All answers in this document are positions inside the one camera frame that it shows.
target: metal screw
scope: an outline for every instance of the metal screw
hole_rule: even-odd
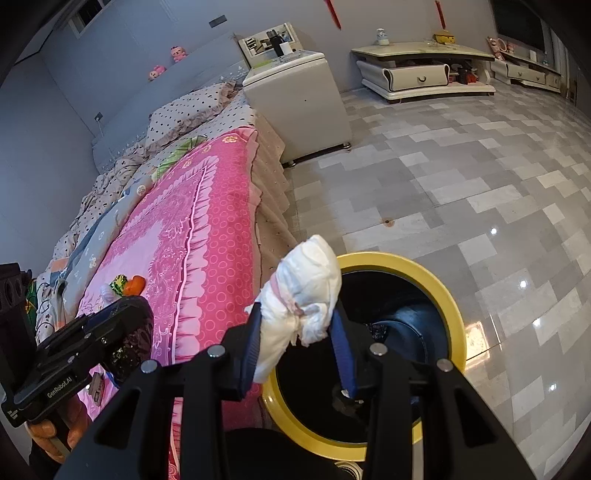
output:
[[[439,370],[444,372],[451,372],[453,370],[453,363],[451,363],[447,358],[440,358],[437,360],[437,367]]]
[[[156,360],[146,360],[142,362],[141,371],[145,374],[150,374],[158,368],[158,362]]]
[[[212,345],[207,349],[207,354],[211,358],[219,358],[224,353],[226,353],[226,349],[223,347],[223,345]]]
[[[382,356],[388,353],[388,347],[385,346],[383,343],[372,343],[369,346],[369,351],[372,352],[375,356]]]

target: blue gripper pad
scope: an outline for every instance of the blue gripper pad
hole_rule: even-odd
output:
[[[243,396],[251,389],[252,379],[255,376],[256,363],[261,349],[261,322],[261,304],[255,302],[248,317],[249,335],[241,365],[240,391]]]
[[[332,320],[329,327],[330,340],[333,344],[333,351],[335,353],[336,365],[339,369],[339,377],[341,386],[349,392],[350,398],[355,398],[357,395],[357,382],[355,379],[355,360],[353,352],[345,334],[343,327],[343,319],[339,311],[340,303],[337,304],[333,311]]]

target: television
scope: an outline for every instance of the television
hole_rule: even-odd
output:
[[[520,0],[491,0],[499,35],[519,40],[545,51],[544,32],[540,18]]]

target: pink bedspread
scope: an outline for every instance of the pink bedspread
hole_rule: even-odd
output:
[[[117,275],[146,278],[142,295],[154,312],[152,358],[162,365],[191,359],[246,321],[254,300],[254,213],[251,182],[256,130],[228,132],[182,158],[138,204],[86,289],[79,314],[103,308],[100,287]],[[116,393],[106,380],[101,407],[85,391],[91,418]],[[224,405],[226,429],[256,426],[258,388]],[[173,413],[169,477],[178,475],[182,403]]]

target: tiled floor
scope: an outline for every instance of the tiled floor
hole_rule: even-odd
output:
[[[494,85],[401,105],[344,94],[353,150],[287,170],[288,216],[337,254],[393,252],[438,276],[466,376],[550,478],[591,420],[591,124],[555,94]]]

